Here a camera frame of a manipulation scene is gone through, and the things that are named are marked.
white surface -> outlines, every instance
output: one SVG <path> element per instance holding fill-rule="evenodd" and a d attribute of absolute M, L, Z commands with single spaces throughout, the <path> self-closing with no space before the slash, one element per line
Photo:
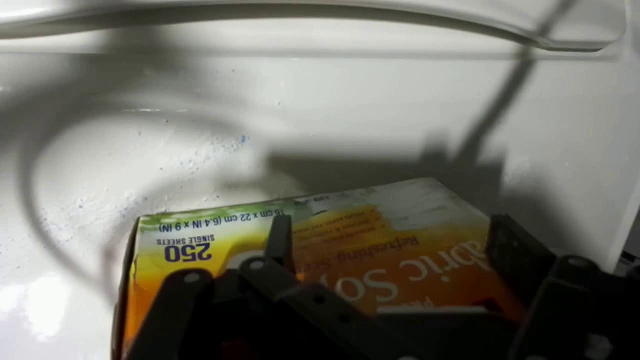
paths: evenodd
<path fill-rule="evenodd" d="M 529 72 L 508 40 L 367 20 L 0 43 L 2 359 L 108 359 L 143 212 L 435 177 L 611 268 L 640 204 L 638 16 L 630 0 L 615 47 Z M 455 161 L 515 70 L 480 161 Z"/>

